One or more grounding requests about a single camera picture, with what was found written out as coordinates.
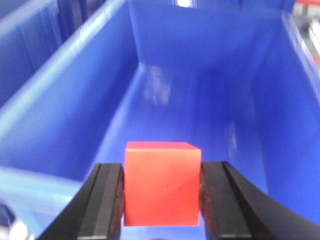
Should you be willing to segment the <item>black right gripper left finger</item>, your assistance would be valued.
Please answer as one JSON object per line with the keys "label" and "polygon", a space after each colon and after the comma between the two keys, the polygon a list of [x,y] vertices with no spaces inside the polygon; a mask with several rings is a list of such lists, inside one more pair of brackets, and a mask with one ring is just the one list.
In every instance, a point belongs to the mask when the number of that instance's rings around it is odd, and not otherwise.
{"label": "black right gripper left finger", "polygon": [[43,232],[45,240],[118,240],[124,211],[124,170],[97,163],[86,182]]}

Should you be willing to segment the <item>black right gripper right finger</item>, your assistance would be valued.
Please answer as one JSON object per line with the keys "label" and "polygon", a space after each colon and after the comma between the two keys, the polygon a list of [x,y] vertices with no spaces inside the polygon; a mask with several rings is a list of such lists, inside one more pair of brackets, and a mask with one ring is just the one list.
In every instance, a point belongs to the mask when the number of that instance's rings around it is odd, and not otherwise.
{"label": "black right gripper right finger", "polygon": [[230,163],[201,164],[200,210],[208,240],[318,240],[320,226],[262,192]]}

